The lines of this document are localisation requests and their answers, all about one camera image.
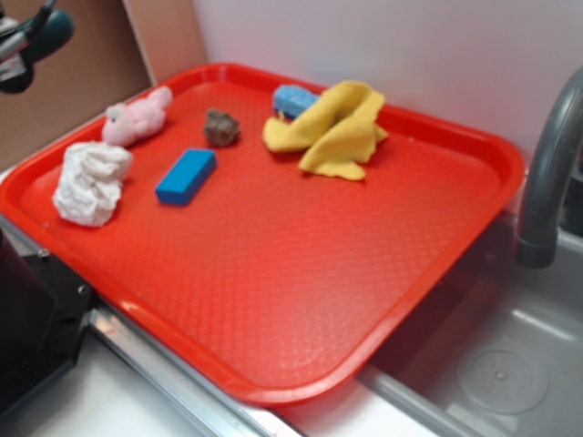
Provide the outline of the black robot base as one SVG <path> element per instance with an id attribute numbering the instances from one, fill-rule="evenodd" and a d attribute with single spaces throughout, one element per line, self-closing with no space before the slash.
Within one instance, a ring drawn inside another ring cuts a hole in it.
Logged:
<path id="1" fill-rule="evenodd" d="M 93 287 L 54 255 L 21 256 L 1 234 L 1 416 L 77 364 Z"/>

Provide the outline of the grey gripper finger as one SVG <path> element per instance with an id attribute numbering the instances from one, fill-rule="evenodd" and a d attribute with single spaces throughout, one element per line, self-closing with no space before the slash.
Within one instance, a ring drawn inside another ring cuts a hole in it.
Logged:
<path id="1" fill-rule="evenodd" d="M 14 28 L 1 34 L 1 61 L 27 48 L 34 39 L 34 31 L 30 27 Z"/>

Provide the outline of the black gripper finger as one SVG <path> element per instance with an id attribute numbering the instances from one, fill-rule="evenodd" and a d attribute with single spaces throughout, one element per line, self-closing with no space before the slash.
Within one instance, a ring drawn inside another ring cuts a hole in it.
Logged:
<path id="1" fill-rule="evenodd" d="M 1 63 L 1 91 L 6 94 L 25 92 L 34 80 L 33 65 L 17 54 Z"/>

